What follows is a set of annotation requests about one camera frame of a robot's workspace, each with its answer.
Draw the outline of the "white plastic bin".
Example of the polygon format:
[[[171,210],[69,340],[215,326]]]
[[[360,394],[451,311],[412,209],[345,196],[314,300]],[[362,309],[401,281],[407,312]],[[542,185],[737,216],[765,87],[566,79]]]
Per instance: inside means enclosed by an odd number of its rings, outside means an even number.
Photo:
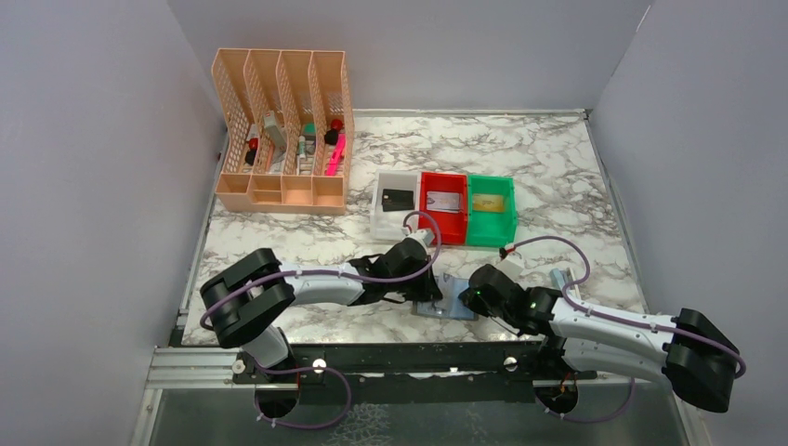
[[[419,205],[421,174],[416,171],[378,170],[374,177],[370,210],[373,239],[396,241],[403,235],[405,217]]]

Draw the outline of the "grey metal card holder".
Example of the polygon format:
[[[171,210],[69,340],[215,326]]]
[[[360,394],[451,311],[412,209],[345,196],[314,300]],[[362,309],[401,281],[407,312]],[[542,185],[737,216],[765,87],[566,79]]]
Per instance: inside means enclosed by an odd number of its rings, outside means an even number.
[[[411,313],[414,316],[455,321],[478,319],[479,315],[467,308],[460,299],[460,294],[468,288],[468,279],[441,273],[436,277],[436,283],[442,299],[413,303]]]

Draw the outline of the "white magnetic stripe card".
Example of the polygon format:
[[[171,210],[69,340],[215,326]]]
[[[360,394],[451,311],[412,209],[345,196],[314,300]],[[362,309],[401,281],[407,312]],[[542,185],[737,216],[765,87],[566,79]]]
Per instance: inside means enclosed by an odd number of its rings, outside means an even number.
[[[426,210],[442,213],[459,213],[461,210],[461,194],[429,190],[426,194]]]

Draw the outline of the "red plastic bin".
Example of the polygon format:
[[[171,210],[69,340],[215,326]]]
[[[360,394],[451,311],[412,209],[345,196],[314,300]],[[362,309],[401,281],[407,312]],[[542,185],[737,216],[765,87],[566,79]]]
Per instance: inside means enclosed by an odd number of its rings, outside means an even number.
[[[466,243],[468,200],[466,175],[421,173],[419,210],[430,215],[437,222],[444,244]]]

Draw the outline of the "green plastic bin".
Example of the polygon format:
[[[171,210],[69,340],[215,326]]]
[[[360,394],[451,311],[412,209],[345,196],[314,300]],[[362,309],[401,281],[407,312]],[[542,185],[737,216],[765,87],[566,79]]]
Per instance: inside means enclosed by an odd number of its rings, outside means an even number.
[[[467,177],[466,245],[502,247],[514,241],[519,223],[511,177]]]

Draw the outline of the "peach plastic desk organizer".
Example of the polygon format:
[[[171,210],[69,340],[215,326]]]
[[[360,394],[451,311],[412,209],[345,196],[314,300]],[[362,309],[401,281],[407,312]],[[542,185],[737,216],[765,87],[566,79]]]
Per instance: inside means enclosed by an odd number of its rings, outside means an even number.
[[[211,73],[229,134],[215,189],[224,207],[344,214],[355,134],[346,52],[220,48]]]

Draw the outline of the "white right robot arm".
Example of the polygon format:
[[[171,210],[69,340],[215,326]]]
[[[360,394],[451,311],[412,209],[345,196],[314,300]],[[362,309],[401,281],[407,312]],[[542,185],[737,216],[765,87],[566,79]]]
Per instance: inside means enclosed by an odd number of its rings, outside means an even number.
[[[711,413],[729,409],[740,351],[700,311],[658,316],[574,301],[560,290],[522,287],[485,265],[470,277],[461,302],[521,335],[560,338],[560,359],[576,372],[610,372],[667,383],[686,403]]]

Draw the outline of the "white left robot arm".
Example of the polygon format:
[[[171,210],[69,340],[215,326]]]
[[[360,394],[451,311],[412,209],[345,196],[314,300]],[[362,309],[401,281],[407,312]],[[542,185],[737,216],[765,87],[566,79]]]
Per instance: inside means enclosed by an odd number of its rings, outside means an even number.
[[[269,248],[242,258],[200,289],[200,325],[222,348],[240,348],[264,369],[276,369],[292,353],[276,319],[294,306],[372,305],[399,295],[405,302],[434,302],[442,293],[424,243],[407,237],[383,254],[353,258],[334,267],[286,264]]]

